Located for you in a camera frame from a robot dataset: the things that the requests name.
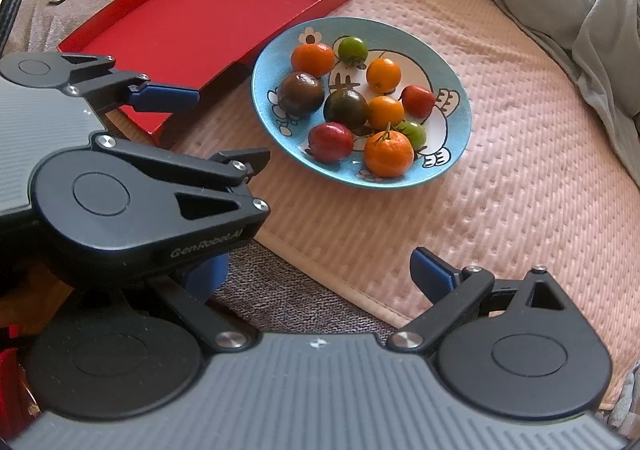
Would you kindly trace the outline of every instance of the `orange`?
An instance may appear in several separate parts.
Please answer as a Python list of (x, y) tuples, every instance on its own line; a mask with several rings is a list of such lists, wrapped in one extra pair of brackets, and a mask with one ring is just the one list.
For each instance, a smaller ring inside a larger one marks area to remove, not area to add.
[(301, 44), (291, 53), (291, 67), (294, 71), (309, 73), (316, 78), (334, 68), (334, 50), (327, 44)]
[(402, 120), (404, 107), (391, 96), (376, 96), (367, 104), (367, 121), (375, 130), (385, 130), (387, 123), (396, 126)]
[(398, 177), (414, 163), (414, 149), (404, 134), (383, 130), (364, 146), (364, 164), (379, 177)]
[(392, 93), (398, 87), (402, 72), (393, 60), (376, 58), (367, 67), (367, 84), (378, 94)]

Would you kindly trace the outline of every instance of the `green tomato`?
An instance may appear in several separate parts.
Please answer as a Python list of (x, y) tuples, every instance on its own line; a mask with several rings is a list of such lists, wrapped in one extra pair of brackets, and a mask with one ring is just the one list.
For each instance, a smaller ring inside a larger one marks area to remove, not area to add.
[(400, 122), (396, 129), (407, 137), (414, 150), (420, 150), (427, 143), (427, 131), (418, 123)]
[(338, 58), (348, 66), (364, 63), (369, 56), (369, 48), (357, 36), (342, 39), (338, 46)]

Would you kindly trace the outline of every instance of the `gray ribbed surface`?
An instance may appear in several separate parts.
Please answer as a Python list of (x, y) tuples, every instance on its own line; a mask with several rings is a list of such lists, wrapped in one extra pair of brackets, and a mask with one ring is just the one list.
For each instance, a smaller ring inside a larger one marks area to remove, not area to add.
[[(318, 340), (327, 342), (318, 348)], [(200, 382), (111, 424), (44, 414), (14, 450), (619, 450), (593, 417), (499, 422), (449, 395), (418, 356), (373, 335), (264, 335), (217, 356)]]
[(28, 182), (37, 164), (57, 150), (86, 146), (104, 130), (83, 98), (31, 89), (0, 77), (0, 218), (30, 206)]

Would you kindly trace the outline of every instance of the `flower design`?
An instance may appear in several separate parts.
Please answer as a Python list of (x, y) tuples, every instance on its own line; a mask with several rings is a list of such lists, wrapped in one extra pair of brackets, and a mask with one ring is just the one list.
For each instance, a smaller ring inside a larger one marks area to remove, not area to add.
[(322, 40), (322, 33), (314, 31), (312, 27), (305, 27), (305, 30), (298, 35), (301, 44), (317, 44)]
[(358, 170), (356, 177), (358, 179), (364, 179), (364, 181), (374, 181), (376, 183), (382, 183), (384, 181), (384, 179), (382, 179), (381, 177), (378, 177), (375, 174), (372, 174), (366, 168), (361, 168), (360, 170)]
[(277, 117), (276, 125), (278, 125), (278, 128), (280, 129), (280, 133), (283, 136), (290, 136), (290, 127), (297, 125), (300, 118), (296, 116), (289, 116), (287, 111), (279, 106), (276, 91), (268, 91), (267, 100), (271, 104), (271, 112), (273, 112)]

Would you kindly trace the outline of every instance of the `tomato stem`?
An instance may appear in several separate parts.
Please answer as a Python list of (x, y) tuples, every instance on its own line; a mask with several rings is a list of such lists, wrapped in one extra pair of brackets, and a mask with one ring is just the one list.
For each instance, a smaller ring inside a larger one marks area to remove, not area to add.
[(389, 133), (389, 130), (391, 130), (391, 122), (387, 122), (386, 123), (385, 133), (376, 140), (376, 143), (379, 142), (379, 141), (390, 140), (391, 139), (391, 133)]

